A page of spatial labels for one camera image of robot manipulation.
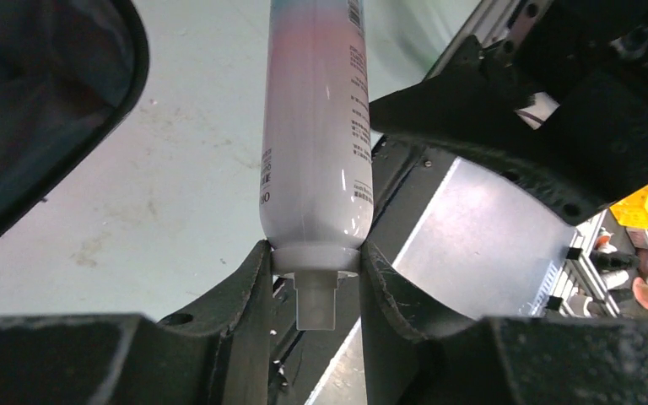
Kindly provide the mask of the pink tube with teal cap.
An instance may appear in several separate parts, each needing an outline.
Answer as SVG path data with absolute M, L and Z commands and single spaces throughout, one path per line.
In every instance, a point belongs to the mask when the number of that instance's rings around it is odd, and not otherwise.
M 270 11 L 260 220 L 296 326 L 332 330 L 336 291 L 373 222 L 364 6 L 275 1 Z

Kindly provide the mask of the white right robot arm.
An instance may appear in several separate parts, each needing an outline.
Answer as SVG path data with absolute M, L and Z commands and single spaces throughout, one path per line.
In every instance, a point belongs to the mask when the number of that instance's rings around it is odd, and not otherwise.
M 370 119 L 580 224 L 648 184 L 648 1 L 483 1 Z

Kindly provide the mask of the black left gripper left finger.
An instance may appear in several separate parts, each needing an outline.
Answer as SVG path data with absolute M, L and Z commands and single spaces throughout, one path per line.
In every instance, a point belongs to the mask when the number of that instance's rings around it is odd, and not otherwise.
M 0 317 L 0 404 L 264 404 L 273 277 L 266 241 L 161 321 Z

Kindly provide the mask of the pink and teal kids suitcase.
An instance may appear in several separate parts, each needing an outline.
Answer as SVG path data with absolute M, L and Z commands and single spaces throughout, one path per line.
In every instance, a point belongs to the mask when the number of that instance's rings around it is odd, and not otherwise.
M 124 121 L 148 74 L 132 1 L 0 1 L 0 236 Z

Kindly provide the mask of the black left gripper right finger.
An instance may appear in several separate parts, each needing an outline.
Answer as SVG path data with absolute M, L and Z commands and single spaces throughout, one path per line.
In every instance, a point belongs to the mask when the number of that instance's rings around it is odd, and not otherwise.
M 648 319 L 474 321 L 360 252 L 368 403 L 648 404 Z

